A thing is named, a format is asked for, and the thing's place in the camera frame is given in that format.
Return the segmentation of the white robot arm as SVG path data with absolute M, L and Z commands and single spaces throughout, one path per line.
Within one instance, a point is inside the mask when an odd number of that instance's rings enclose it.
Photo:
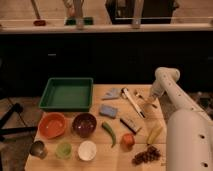
M 167 93 L 175 112 L 167 122 L 166 171 L 213 171 L 213 120 L 177 84 L 180 71 L 158 67 L 149 100 Z

